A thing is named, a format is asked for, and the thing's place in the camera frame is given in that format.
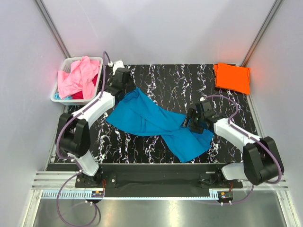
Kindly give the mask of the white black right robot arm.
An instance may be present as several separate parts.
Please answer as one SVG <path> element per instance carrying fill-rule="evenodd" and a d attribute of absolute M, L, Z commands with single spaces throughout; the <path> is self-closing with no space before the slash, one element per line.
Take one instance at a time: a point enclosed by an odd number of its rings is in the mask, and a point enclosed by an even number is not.
<path fill-rule="evenodd" d="M 215 182 L 219 187 L 226 187 L 233 180 L 246 180 L 255 186 L 281 181 L 284 166 L 274 139 L 249 133 L 230 118 L 217 114 L 209 100 L 203 100 L 195 108 L 189 108 L 182 127 L 199 134 L 212 132 L 242 153 L 243 162 L 226 164 L 215 173 Z"/>

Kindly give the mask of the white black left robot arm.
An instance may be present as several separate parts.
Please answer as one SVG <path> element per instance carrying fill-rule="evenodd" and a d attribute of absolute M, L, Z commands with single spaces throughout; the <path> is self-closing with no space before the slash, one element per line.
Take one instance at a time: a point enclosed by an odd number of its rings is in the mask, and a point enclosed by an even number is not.
<path fill-rule="evenodd" d="M 60 116 L 56 135 L 57 155 L 60 155 L 60 151 L 67 153 L 67 158 L 75 162 L 80 169 L 78 180 L 84 180 L 86 185 L 98 187 L 104 182 L 102 168 L 89 150 L 90 127 L 135 88 L 130 70 L 118 67 L 113 70 L 113 77 L 104 91 L 99 92 L 80 110 Z"/>

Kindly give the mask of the blue t-shirt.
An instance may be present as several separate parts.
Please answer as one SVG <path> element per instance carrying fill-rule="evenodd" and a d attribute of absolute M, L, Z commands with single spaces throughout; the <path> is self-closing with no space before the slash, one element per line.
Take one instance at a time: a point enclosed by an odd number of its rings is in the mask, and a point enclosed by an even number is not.
<path fill-rule="evenodd" d="M 136 136 L 161 136 L 179 161 L 186 163 L 211 148 L 214 134 L 208 130 L 198 134 L 182 127 L 185 117 L 157 106 L 136 88 L 125 95 L 106 121 Z"/>

